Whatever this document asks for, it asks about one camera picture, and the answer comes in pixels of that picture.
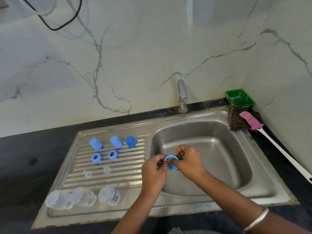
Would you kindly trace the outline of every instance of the faucet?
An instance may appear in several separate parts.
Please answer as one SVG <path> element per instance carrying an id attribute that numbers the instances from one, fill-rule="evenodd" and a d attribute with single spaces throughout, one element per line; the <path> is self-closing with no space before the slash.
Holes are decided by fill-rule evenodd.
<path id="1" fill-rule="evenodd" d="M 186 91 L 183 79 L 179 79 L 177 81 L 177 88 L 179 91 L 179 101 L 180 101 L 180 110 L 179 111 L 181 113 L 185 113 L 188 111 L 188 109 L 186 107 L 186 103 L 185 103 L 185 101 L 188 100 L 188 93 Z"/>

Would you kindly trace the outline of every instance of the blue bottle cap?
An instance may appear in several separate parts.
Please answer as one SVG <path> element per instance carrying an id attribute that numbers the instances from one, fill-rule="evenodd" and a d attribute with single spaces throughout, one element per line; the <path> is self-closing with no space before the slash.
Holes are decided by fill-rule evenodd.
<path id="1" fill-rule="evenodd" d="M 95 153 L 92 156 L 92 162 L 99 163 L 102 160 L 102 156 L 99 153 Z"/>
<path id="2" fill-rule="evenodd" d="M 108 153 L 108 158 L 110 160 L 115 160 L 118 157 L 118 153 L 115 150 L 112 150 Z"/>
<path id="3" fill-rule="evenodd" d="M 126 138 L 126 143 L 129 148 L 133 148 L 134 146 L 136 146 L 137 141 L 133 136 L 128 136 Z"/>
<path id="4" fill-rule="evenodd" d="M 110 139 L 110 142 L 113 144 L 115 149 L 120 149 L 122 146 L 122 142 L 117 138 L 117 136 L 113 136 Z"/>
<path id="5" fill-rule="evenodd" d="M 94 150 L 99 151 L 101 148 L 103 148 L 103 145 L 101 142 L 99 142 L 96 138 L 93 138 L 90 140 L 89 144 L 94 148 Z"/>
<path id="6" fill-rule="evenodd" d="M 169 155 L 169 156 L 165 157 L 164 161 L 166 161 L 166 160 L 169 159 L 169 158 L 174 158 L 174 159 L 176 159 L 176 160 L 179 160 L 179 159 L 177 158 L 177 156 Z M 170 171 L 175 171 L 175 170 L 177 170 L 177 167 L 176 167 L 175 165 L 173 165 L 173 164 L 170 163 L 168 169 L 169 169 Z"/>

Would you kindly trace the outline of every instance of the silver bangle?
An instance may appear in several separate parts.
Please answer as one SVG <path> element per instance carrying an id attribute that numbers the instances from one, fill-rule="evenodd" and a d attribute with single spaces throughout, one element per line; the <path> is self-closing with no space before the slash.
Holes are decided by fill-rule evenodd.
<path id="1" fill-rule="evenodd" d="M 260 223 L 267 216 L 268 212 L 269 212 L 269 209 L 265 207 L 264 211 L 260 214 L 260 216 L 257 217 L 256 220 L 254 220 L 247 228 L 244 228 L 243 231 L 247 232 L 250 229 L 252 229 L 255 225 Z"/>

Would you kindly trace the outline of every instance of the checkered cloth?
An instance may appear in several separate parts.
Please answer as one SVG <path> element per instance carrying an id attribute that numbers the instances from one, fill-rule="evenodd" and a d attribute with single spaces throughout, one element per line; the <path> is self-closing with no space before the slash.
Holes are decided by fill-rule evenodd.
<path id="1" fill-rule="evenodd" d="M 228 113 L 228 122 L 231 130 L 236 129 L 237 127 L 244 127 L 247 130 L 259 132 L 257 130 L 252 130 L 248 122 L 240 117 L 240 113 L 244 110 L 242 108 L 231 107 Z M 256 118 L 259 122 L 261 122 L 259 112 L 248 111 L 254 118 Z"/>

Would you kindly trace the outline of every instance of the wire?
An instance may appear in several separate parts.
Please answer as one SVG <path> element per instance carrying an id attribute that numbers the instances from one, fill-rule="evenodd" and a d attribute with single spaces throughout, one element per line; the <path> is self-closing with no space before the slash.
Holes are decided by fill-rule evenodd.
<path id="1" fill-rule="evenodd" d="M 24 0 L 34 11 L 36 11 L 36 9 L 27 1 L 27 0 Z M 56 29 L 52 29 L 45 21 L 44 19 L 40 16 L 39 18 L 42 20 L 42 22 L 52 31 L 58 31 L 62 28 L 64 28 L 66 25 L 68 25 L 69 23 L 71 23 L 74 19 L 76 19 L 76 17 L 78 16 L 79 12 L 80 12 L 80 9 L 81 9 L 81 6 L 82 6 L 82 0 L 80 0 L 80 3 L 79 3 L 79 7 L 77 9 L 77 12 L 76 14 L 74 15 L 74 17 L 72 19 L 70 19 L 68 22 L 66 22 L 65 24 L 61 25 L 60 27 L 56 28 Z"/>
<path id="2" fill-rule="evenodd" d="M 47 16 L 47 15 L 51 14 L 51 13 L 54 11 L 55 6 L 57 5 L 57 0 L 55 0 L 54 5 L 53 5 L 51 11 L 48 11 L 47 13 L 39 13 L 38 11 L 34 11 L 34 10 L 29 6 L 29 5 L 30 5 L 29 3 L 26 4 L 26 3 L 25 3 L 26 0 L 19 0 L 19 1 L 20 1 L 24 6 L 26 6 L 27 9 L 29 9 L 29 10 L 31 10 L 33 13 L 36 13 L 37 15 L 41 15 L 41 16 Z"/>

